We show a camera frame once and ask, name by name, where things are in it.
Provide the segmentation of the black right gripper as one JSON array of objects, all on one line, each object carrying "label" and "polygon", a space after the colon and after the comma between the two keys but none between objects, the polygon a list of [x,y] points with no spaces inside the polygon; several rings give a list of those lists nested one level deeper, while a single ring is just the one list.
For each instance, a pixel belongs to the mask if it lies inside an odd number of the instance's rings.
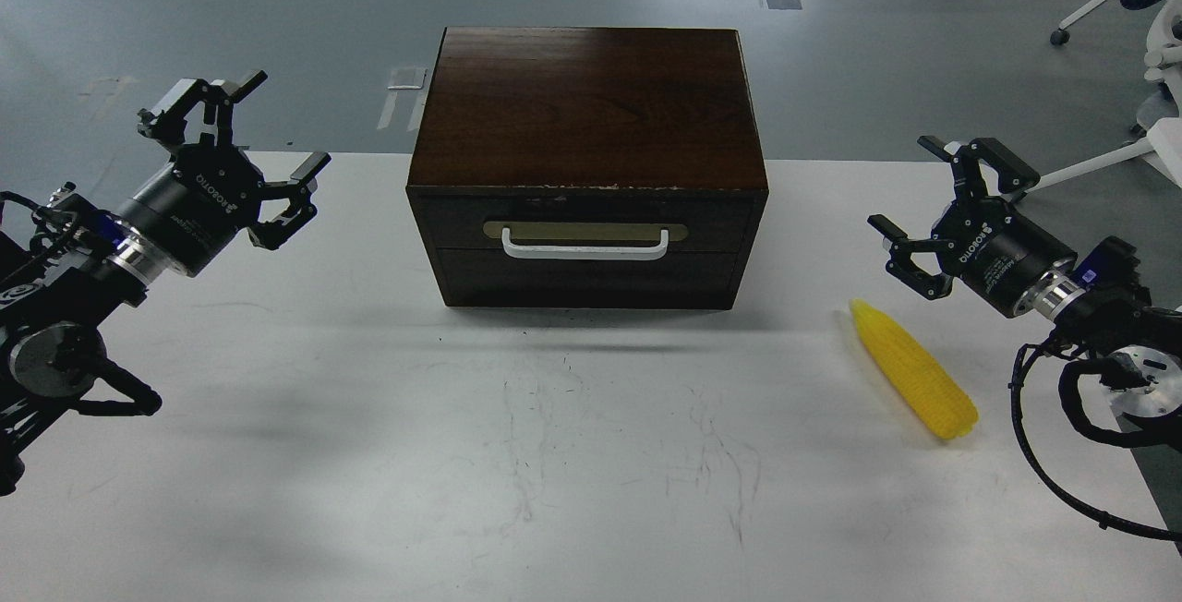
[{"label": "black right gripper", "polygon": [[[886,215],[868,218],[886,242],[886,273],[929,300],[950,294],[955,277],[1006,319],[1030,311],[1030,291],[1040,278],[1079,257],[1002,199],[1038,186],[1039,174],[996,138],[944,143],[923,135],[917,144],[952,167],[954,198],[929,239],[911,239]],[[996,176],[996,198],[981,164]],[[913,261],[922,253],[937,255],[943,272],[931,274]]]}]

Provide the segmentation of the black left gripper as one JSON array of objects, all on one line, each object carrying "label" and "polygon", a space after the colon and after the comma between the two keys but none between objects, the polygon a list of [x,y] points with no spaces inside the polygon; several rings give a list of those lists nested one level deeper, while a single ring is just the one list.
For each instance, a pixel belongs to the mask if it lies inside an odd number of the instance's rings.
[{"label": "black left gripper", "polygon": [[[264,173],[234,148],[234,106],[269,75],[255,69],[242,83],[183,78],[151,109],[139,110],[137,132],[155,140],[170,161],[139,190],[115,208],[115,218],[168,257],[177,272],[203,271],[245,227],[251,242],[275,251],[309,224],[316,177],[329,153],[309,157],[282,182],[262,181]],[[203,106],[199,145],[186,145],[188,115]],[[284,199],[286,207],[269,221],[255,221],[260,203]]]}]

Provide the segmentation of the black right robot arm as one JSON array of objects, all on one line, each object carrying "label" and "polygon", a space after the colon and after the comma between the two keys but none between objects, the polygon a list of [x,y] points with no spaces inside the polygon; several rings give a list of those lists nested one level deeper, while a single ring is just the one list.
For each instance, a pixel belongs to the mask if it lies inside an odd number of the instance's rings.
[{"label": "black right robot arm", "polygon": [[1132,245],[1106,237],[1087,257],[1050,235],[1009,202],[1038,173],[996,138],[918,144],[950,167],[953,199],[929,237],[910,237],[886,215],[868,219],[884,240],[886,273],[937,300],[965,283],[1006,319],[1027,312],[1052,323],[1022,345],[1009,374],[1009,421],[1022,458],[1069,509],[1102,529],[1178,543],[1178,532],[1093,509],[1038,462],[1022,426],[1022,387],[1043,357],[1064,361],[1058,396],[1072,428],[1123,449],[1178,449],[1178,311],[1154,308]]}]

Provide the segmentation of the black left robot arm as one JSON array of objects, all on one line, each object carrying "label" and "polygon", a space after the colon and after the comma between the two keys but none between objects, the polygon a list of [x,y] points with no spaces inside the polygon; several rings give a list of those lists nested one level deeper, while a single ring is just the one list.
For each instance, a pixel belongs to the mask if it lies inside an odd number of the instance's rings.
[{"label": "black left robot arm", "polygon": [[64,414],[160,410],[160,394],[108,355],[100,324],[116,308],[142,304],[165,271],[199,276],[241,232],[274,251],[316,216],[311,198],[329,153],[271,182],[234,142],[234,106],[266,77],[258,69],[241,83],[177,80],[139,110],[139,135],[169,158],[117,211],[70,182],[43,205],[5,190],[4,203],[30,211],[34,231],[24,245],[4,237],[4,494],[24,475],[24,449]]}]

